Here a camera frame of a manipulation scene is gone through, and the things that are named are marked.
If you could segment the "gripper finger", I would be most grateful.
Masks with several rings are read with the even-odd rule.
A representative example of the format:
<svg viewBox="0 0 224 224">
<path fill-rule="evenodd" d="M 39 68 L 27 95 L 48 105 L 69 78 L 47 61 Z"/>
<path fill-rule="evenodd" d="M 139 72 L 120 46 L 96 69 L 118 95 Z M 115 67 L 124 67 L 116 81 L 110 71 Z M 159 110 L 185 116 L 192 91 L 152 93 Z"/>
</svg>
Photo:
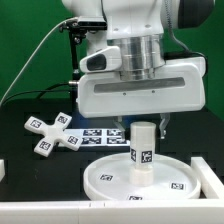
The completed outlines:
<svg viewBox="0 0 224 224">
<path fill-rule="evenodd" d="M 170 114 L 169 113 L 162 113 L 160 115 L 160 125 L 159 125 L 159 130 L 160 130 L 160 138 L 164 139 L 166 136 L 166 127 L 170 121 Z"/>
<path fill-rule="evenodd" d="M 127 138 L 127 126 L 123 121 L 121 116 L 117 116 L 113 118 L 114 125 L 121 131 L 121 137 L 123 139 Z"/>
</svg>

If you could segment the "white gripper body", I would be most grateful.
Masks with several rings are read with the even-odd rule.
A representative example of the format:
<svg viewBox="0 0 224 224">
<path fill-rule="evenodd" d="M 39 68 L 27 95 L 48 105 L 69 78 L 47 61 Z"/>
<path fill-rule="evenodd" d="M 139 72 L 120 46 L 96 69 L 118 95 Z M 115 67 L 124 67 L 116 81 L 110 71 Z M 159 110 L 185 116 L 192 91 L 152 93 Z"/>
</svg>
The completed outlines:
<svg viewBox="0 0 224 224">
<path fill-rule="evenodd" d="M 118 72 L 84 75 L 78 109 L 85 118 L 200 110 L 205 105 L 205 59 L 167 60 L 155 77 L 122 81 Z"/>
</svg>

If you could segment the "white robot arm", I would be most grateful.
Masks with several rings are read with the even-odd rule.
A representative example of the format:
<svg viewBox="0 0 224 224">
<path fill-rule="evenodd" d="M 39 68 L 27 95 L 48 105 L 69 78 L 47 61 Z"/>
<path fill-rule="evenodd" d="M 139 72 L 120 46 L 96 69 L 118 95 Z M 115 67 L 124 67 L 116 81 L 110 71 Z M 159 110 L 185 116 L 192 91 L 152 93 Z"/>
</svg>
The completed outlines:
<svg viewBox="0 0 224 224">
<path fill-rule="evenodd" d="M 200 26 L 215 0 L 61 0 L 87 38 L 77 103 L 82 116 L 158 114 L 160 135 L 172 112 L 205 104 L 206 58 L 185 47 L 165 54 L 165 32 Z"/>
</svg>

